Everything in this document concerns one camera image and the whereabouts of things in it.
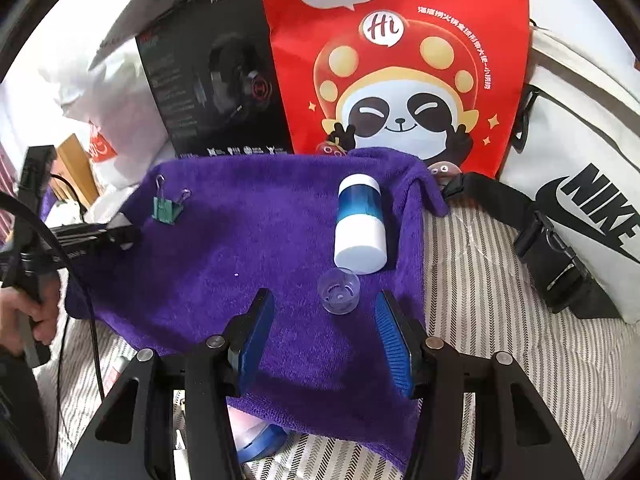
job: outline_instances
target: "cardboard box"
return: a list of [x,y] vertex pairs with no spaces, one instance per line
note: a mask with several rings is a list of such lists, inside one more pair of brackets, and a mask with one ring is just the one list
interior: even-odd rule
[[[57,148],[58,158],[54,161],[51,173],[66,178],[78,193],[80,202],[89,208],[99,197],[94,176],[89,164],[89,156],[82,149],[76,134],[67,137]],[[51,187],[62,196],[72,198],[65,184],[57,180],[50,181]]]
[[178,156],[292,153],[262,0],[181,0],[136,41]]

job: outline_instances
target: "black bag strap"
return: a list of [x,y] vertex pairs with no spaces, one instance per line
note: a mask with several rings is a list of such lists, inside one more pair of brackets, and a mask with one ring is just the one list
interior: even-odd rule
[[524,85],[524,90],[520,96],[520,103],[516,111],[516,117],[513,121],[511,129],[511,137],[509,143],[518,152],[522,153],[529,136],[529,118],[531,117],[531,109],[536,99],[540,95],[540,88],[530,84]]
[[445,200],[467,196],[490,216],[518,230],[515,252],[554,314],[569,308],[578,319],[620,318],[609,295],[524,193],[482,174],[465,173],[449,182],[442,194]]

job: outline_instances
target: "white bottle cap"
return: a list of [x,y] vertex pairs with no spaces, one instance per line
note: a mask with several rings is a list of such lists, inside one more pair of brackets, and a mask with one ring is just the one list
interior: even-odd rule
[[355,186],[356,184],[365,184],[366,186],[370,186],[378,193],[380,193],[380,186],[376,182],[375,178],[363,173],[355,173],[349,175],[340,183],[340,187],[338,188],[338,195],[340,195],[340,193],[342,193],[343,190],[347,189],[349,186]]
[[386,264],[385,225],[365,214],[340,220],[335,227],[334,262],[355,274],[378,272]]

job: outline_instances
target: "binder clip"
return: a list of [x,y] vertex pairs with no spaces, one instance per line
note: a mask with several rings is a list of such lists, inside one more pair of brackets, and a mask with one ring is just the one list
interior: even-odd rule
[[184,201],[191,196],[191,191],[183,189],[180,198],[173,202],[164,196],[164,176],[158,175],[156,177],[156,186],[158,186],[158,193],[154,197],[154,213],[152,216],[154,220],[158,220],[163,224],[174,225],[175,219],[184,210]]

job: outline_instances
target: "blue tape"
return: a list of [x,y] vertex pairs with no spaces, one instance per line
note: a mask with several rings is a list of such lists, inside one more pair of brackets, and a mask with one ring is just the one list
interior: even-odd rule
[[351,215],[369,215],[384,222],[382,200],[378,190],[366,184],[354,184],[338,197],[338,222]]
[[238,449],[238,462],[241,464],[251,460],[259,460],[274,455],[287,441],[287,432],[280,426],[270,424],[242,449]]

